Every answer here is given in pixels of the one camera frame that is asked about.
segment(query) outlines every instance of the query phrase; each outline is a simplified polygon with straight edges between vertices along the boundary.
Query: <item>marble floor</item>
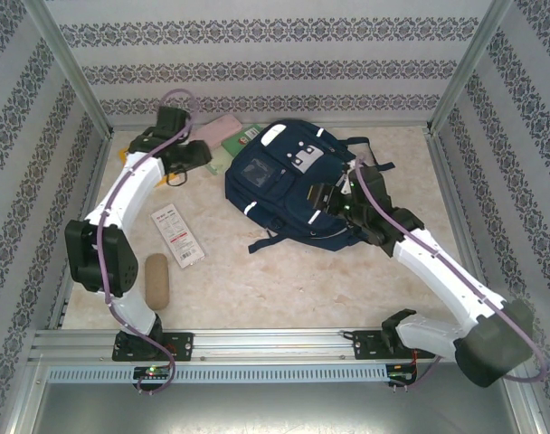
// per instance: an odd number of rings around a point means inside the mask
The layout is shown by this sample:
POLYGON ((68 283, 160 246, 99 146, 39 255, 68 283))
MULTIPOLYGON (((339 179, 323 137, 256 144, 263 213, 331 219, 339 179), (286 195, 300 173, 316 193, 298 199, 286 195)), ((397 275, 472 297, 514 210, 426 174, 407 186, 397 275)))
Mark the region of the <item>marble floor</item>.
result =
MULTIPOLYGON (((428 148, 420 127, 336 127, 339 138, 370 137, 394 205, 413 211, 454 258, 458 252, 428 148)), ((117 132, 109 153, 99 200, 119 175, 118 151, 137 135, 117 132)), ((357 153, 366 154, 365 147, 357 153)), ((224 176, 204 167, 189 173, 180 188, 158 186, 134 223, 129 242, 143 266, 147 256, 168 257, 170 304, 158 312, 169 328, 287 328, 379 326, 409 307, 434 319, 453 321, 448 309, 404 266, 382 250, 359 243, 339 252, 283 241, 250 255, 247 246, 265 231, 224 199, 224 176), (173 203, 206 258, 180 269, 150 214, 173 203)), ((144 290, 144 274, 137 285, 144 290)), ((75 284, 63 322, 69 329, 115 329, 100 295, 75 284)))

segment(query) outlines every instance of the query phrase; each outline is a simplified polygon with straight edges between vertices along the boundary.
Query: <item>backpack strap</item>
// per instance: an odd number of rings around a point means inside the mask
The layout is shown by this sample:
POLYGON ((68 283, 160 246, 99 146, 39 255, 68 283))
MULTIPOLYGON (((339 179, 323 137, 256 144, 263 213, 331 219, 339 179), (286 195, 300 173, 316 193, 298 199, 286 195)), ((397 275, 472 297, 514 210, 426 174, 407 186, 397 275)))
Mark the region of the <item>backpack strap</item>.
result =
POLYGON ((272 246, 274 244, 277 244, 278 242, 281 242, 285 240, 287 237, 285 235, 275 235, 272 236, 269 231, 267 231, 267 234, 269 235, 269 238, 265 238, 263 240, 255 241, 251 246, 249 246, 249 253, 254 253, 259 249, 262 249, 263 247, 272 246))
POLYGON ((350 145, 359 145, 361 143, 365 143, 367 147, 369 148, 369 152, 372 155, 372 159, 374 160, 374 165, 380 172, 384 172, 386 170, 390 170, 395 168, 395 164, 393 162, 385 163, 383 165, 380 165, 377 162, 377 159, 375 158, 374 151, 372 151, 372 146, 369 143, 368 137, 350 137, 345 140, 339 140, 339 143, 342 144, 345 147, 348 147, 350 145))

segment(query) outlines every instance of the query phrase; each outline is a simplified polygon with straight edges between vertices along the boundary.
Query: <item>patterned wallpaper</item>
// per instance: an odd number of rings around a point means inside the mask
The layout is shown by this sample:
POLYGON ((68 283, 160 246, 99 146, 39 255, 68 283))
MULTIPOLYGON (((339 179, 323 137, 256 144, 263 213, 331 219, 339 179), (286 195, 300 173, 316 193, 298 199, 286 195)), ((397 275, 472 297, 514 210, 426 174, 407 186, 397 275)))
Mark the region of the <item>patterned wallpaper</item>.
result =
POLYGON ((47 5, 121 127, 151 123, 176 86, 199 97, 200 121, 426 121, 489 0, 47 5))
POLYGON ((0 0, 0 428, 66 270, 102 137, 17 0, 0 0))
MULTIPOLYGON (((488 284, 550 363, 550 0, 516 0, 440 133, 488 284)), ((550 373, 536 386, 550 432, 550 373)))

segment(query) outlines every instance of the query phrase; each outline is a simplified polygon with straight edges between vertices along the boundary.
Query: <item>navy blue backpack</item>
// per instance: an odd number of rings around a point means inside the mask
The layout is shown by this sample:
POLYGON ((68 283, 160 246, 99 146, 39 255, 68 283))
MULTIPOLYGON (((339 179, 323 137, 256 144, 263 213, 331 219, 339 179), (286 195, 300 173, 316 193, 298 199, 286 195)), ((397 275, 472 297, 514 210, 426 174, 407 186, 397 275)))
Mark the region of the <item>navy blue backpack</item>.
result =
POLYGON ((249 142, 225 174, 226 198, 269 235, 249 246, 249 253, 287 238, 332 251, 365 240, 360 230, 308 202, 311 185, 339 183, 344 164, 356 158, 347 147, 360 143, 369 145, 369 139, 337 140, 296 119, 274 122, 249 142))

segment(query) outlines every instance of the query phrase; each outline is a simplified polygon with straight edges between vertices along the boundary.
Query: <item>white label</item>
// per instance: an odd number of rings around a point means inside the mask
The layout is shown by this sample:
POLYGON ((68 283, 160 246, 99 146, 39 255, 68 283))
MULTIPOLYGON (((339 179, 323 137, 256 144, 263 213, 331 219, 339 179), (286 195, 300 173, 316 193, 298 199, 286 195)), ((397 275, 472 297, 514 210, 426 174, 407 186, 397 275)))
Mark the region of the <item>white label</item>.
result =
POLYGON ((249 128, 249 131, 245 131, 245 135, 250 139, 255 138, 258 134, 259 134, 259 131, 257 130, 256 127, 249 128))
POLYGON ((204 258, 203 249, 173 204, 150 214, 181 269, 204 258))

